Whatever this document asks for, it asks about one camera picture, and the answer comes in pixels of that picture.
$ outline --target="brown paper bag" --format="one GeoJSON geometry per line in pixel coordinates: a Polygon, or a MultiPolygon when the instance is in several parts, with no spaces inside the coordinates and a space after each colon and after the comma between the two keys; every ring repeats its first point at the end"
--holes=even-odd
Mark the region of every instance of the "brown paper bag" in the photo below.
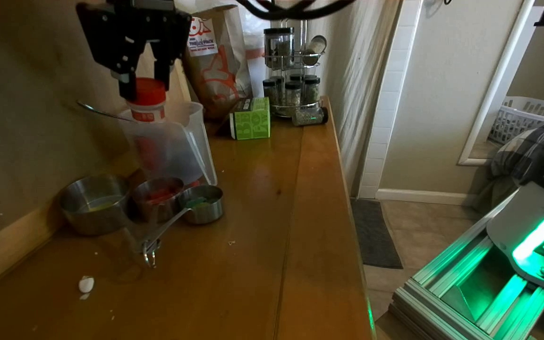
{"type": "Polygon", "coordinates": [[[192,14],[184,70],[206,119],[222,119],[240,98],[251,96],[238,7],[219,6],[192,14]]]}

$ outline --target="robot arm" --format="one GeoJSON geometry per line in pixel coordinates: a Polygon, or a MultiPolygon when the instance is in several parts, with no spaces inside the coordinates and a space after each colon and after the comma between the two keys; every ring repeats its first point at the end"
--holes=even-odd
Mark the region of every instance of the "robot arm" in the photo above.
{"type": "Polygon", "coordinates": [[[80,2],[76,10],[93,59],[119,81],[121,97],[136,98],[136,68],[147,43],[156,59],[154,78],[169,89],[169,74],[186,49],[192,21],[173,0],[80,2]]]}

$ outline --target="laundry basket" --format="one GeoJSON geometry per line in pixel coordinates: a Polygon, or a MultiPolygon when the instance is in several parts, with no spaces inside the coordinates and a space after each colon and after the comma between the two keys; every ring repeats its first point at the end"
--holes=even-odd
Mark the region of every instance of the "laundry basket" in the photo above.
{"type": "Polygon", "coordinates": [[[488,138],[505,144],[544,121],[544,101],[528,97],[505,97],[488,138]]]}

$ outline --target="mirror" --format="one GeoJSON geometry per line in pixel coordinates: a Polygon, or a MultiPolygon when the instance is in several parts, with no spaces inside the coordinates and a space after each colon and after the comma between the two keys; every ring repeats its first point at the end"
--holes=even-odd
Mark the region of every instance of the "mirror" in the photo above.
{"type": "Polygon", "coordinates": [[[544,0],[524,0],[459,164],[489,164],[512,138],[544,121],[544,0]]]}

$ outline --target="red cap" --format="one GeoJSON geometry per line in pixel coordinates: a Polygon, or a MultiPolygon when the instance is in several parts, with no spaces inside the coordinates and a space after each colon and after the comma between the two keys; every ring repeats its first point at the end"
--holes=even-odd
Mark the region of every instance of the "red cap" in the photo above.
{"type": "Polygon", "coordinates": [[[136,78],[136,99],[130,103],[141,106],[165,103],[165,84],[151,78],[136,78]]]}

